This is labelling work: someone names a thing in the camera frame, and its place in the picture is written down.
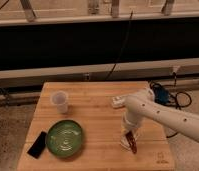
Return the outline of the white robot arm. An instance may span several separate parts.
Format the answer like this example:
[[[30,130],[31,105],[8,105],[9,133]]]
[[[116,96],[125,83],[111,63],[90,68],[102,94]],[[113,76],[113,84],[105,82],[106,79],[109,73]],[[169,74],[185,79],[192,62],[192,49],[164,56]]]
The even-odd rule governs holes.
[[[151,89],[127,95],[124,105],[123,126],[127,132],[137,131],[146,117],[199,143],[199,115],[156,103]]]

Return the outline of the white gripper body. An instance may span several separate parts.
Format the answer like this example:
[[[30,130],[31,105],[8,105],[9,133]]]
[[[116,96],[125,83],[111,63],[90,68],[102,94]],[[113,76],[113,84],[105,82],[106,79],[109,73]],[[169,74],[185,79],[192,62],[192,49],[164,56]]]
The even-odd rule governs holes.
[[[122,126],[125,133],[128,133],[129,131],[136,132],[140,128],[141,122],[132,123],[128,121],[126,117],[123,117]]]

